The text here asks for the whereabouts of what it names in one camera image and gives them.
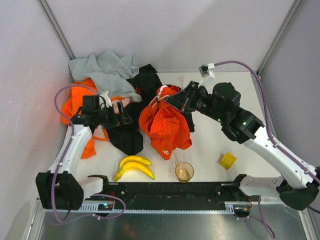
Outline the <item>black zip jacket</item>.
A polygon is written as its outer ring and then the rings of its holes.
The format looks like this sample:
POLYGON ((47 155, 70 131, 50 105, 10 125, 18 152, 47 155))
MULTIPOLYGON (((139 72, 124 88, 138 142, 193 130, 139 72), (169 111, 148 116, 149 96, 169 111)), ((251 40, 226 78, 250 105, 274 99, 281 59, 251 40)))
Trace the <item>black zip jacket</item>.
MULTIPOLYGON (((150 64, 139 69, 139 73, 127 80, 142 97, 140 102, 132 102, 125 106, 125 111, 132 118, 131 124, 126 124, 108 130, 108 137, 114 147, 126 155, 136 155, 144 149, 143 130, 139 126, 139 117, 142 110, 156 96, 156 91, 163 84, 157 71, 150 64)), ((193 133, 194 123, 191 114, 182 114, 188 124, 190 134, 193 133)))

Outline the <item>orange shorts white drawstring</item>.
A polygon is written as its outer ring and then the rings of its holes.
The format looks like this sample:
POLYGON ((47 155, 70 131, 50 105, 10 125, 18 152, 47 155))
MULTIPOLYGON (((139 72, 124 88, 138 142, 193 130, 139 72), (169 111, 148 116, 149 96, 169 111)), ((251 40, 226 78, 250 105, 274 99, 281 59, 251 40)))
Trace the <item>orange shorts white drawstring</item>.
POLYGON ((176 85, 162 85, 155 97, 142 110, 138 124, 150 138, 150 145, 164 159, 169 160, 175 149, 186 150, 192 146, 190 129, 185 117, 165 98, 177 94, 176 85))

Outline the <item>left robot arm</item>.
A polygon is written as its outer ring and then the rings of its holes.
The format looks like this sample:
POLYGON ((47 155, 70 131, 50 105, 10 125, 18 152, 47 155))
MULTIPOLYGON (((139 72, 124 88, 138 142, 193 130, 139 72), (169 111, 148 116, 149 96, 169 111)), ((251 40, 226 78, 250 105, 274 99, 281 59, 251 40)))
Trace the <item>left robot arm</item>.
POLYGON ((76 170, 83 151, 95 129, 111 129, 132 123, 122 102, 117 102, 118 113, 112 105, 100 105, 97 96, 90 96, 71 118, 63 146, 54 163, 35 178, 40 202, 45 209, 76 211, 85 199, 105 189, 108 178, 90 175, 78 181, 76 170))

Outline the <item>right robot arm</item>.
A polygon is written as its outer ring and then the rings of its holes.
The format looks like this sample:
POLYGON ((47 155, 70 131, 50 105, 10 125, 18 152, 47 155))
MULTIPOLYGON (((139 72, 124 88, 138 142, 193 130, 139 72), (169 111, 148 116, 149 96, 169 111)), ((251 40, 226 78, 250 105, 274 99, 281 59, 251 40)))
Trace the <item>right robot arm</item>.
POLYGON ((198 111, 217 121, 231 141, 251 149, 279 173, 279 177, 240 175, 239 189, 246 196, 274 197, 292 209, 302 211, 319 193, 319 168, 298 158, 280 142, 272 142, 263 122, 240 106, 241 94, 230 82, 217 83, 209 94, 204 86, 191 81, 185 89, 164 101, 181 113, 198 111))

